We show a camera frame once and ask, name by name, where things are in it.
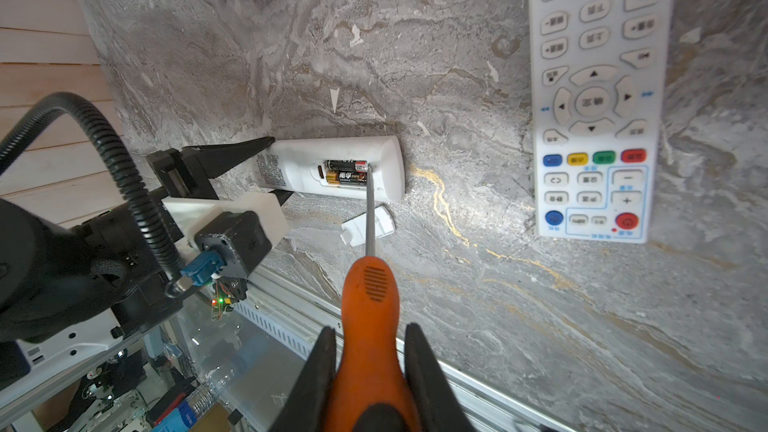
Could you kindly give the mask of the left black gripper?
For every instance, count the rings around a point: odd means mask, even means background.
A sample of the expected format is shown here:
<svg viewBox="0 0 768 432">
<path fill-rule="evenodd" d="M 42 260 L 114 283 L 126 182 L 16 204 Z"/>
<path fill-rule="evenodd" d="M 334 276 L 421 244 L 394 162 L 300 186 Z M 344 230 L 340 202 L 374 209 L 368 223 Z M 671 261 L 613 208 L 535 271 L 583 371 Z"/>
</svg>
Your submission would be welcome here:
<svg viewBox="0 0 768 432">
<path fill-rule="evenodd" d="M 275 142 L 271 136 L 232 144 L 188 146 L 149 154 L 146 160 L 167 194 L 173 198 L 218 200 L 210 179 L 255 157 Z M 294 194 L 270 191 L 283 206 Z"/>
</svg>

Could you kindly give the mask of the white battery cover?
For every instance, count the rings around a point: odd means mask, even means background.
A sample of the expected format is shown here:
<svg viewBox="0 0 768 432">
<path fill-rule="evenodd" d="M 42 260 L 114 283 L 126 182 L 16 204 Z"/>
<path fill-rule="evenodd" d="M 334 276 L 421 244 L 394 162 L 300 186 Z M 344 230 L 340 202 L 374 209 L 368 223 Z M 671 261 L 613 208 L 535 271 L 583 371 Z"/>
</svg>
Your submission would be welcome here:
<svg viewBox="0 0 768 432">
<path fill-rule="evenodd" d="M 377 239 L 392 235 L 396 228 L 393 217 L 384 205 L 374 209 L 374 230 Z M 368 217 L 363 213 L 341 224 L 340 238 L 345 245 L 357 247 L 367 239 Z"/>
</svg>

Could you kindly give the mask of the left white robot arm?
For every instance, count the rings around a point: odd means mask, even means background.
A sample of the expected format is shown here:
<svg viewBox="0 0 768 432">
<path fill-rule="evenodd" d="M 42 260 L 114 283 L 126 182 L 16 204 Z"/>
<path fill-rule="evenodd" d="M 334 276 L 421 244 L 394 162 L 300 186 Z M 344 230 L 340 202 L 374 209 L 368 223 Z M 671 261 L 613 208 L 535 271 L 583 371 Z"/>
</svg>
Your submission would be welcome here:
<svg viewBox="0 0 768 432">
<path fill-rule="evenodd" d="M 34 388 L 82 360 L 79 323 L 112 311 L 107 340 L 146 330 L 212 281 L 237 298 L 247 277 L 281 240 L 289 192 L 270 187 L 265 211 L 216 201 L 189 234 L 199 256 L 177 279 L 165 276 L 128 207 L 71 229 L 10 202 L 1 205 L 1 384 Z"/>
</svg>

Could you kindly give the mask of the orange handled screwdriver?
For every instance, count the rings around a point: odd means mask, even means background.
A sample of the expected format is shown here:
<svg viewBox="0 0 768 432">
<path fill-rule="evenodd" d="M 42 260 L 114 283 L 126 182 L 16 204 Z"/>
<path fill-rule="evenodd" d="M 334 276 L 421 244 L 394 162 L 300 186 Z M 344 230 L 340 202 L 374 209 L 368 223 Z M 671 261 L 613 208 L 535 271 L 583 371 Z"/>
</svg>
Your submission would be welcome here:
<svg viewBox="0 0 768 432">
<path fill-rule="evenodd" d="M 393 272 L 376 256 L 373 180 L 367 182 L 365 254 L 343 292 L 340 364 L 326 402 L 325 431 L 419 431 L 419 414 L 396 348 L 400 298 Z"/>
</svg>

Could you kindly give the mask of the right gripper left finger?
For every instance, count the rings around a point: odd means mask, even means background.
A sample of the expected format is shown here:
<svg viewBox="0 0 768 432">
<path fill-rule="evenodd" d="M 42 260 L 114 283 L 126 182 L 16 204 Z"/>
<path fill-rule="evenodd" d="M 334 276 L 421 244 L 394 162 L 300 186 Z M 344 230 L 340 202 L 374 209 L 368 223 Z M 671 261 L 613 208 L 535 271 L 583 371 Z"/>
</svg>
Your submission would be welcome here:
<svg viewBox="0 0 768 432">
<path fill-rule="evenodd" d="M 325 407 L 336 373 L 336 333 L 324 327 L 270 432 L 316 432 L 323 427 Z"/>
</svg>

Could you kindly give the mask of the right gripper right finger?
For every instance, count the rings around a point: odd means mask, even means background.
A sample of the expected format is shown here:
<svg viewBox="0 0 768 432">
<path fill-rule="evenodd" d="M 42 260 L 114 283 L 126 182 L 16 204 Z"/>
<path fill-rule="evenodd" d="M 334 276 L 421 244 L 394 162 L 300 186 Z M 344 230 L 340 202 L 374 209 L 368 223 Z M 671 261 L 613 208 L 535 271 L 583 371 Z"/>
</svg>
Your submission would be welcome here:
<svg viewBox="0 0 768 432">
<path fill-rule="evenodd" d="M 405 329 L 405 377 L 413 395 L 423 431 L 473 432 L 421 327 Z"/>
</svg>

